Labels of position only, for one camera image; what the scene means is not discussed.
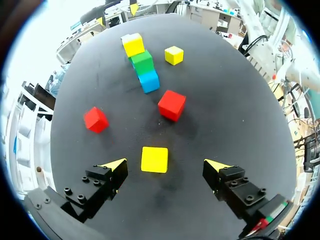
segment drawer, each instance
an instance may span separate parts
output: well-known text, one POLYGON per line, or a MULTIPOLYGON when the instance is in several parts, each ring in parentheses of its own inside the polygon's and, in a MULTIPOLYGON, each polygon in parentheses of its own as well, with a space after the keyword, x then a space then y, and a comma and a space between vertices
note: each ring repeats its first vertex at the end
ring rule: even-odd
POLYGON ((191 13, 198 15, 198 16, 202 16, 202 8, 196 7, 196 6, 192 6, 191 7, 191 13))

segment blue cube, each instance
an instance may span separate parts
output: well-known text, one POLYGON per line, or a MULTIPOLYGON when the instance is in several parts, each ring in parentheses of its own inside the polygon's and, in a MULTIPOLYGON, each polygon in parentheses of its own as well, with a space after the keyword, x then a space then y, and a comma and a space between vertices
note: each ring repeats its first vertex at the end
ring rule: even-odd
POLYGON ((159 78, 155 70, 142 74, 138 77, 145 94, 160 88, 159 78))

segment black table surface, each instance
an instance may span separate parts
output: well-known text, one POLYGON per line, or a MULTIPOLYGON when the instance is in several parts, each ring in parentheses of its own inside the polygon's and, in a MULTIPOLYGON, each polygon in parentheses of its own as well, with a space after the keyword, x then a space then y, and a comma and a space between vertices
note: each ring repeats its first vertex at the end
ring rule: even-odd
POLYGON ((175 14, 115 26, 78 50, 59 90, 51 128, 51 164, 63 194, 93 164, 127 158, 128 177, 113 201, 85 224, 109 239, 236 239, 245 226, 202 177, 204 159, 239 165, 270 199, 294 194, 295 152, 286 119, 266 81, 229 43, 175 14), (120 39, 140 33, 160 89, 144 94, 120 39), (182 63, 165 49, 184 50, 182 63), (177 123, 163 118, 166 90, 186 96, 177 123), (98 107, 110 127, 86 129, 98 107), (141 171, 143 146, 169 151, 167 173, 141 171))

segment yellow cube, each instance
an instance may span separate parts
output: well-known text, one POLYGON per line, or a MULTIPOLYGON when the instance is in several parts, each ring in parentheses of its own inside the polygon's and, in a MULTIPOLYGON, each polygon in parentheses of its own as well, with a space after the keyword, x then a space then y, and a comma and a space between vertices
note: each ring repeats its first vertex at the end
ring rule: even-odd
POLYGON ((168 149, 165 147, 142 148, 141 171, 166 173, 168 169, 168 149))
POLYGON ((145 52, 144 42, 139 33, 126 35, 121 40, 128 58, 145 52))
POLYGON ((176 65, 184 60, 184 51, 176 46, 169 47, 164 50, 164 58, 168 63, 176 65))

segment green cube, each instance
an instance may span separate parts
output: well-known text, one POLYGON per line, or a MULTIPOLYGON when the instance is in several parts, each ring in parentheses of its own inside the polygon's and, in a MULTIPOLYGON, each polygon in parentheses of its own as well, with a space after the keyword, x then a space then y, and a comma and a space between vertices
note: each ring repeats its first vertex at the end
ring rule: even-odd
POLYGON ((132 56, 130 60, 138 76, 149 73, 155 69, 152 56, 147 50, 132 56))

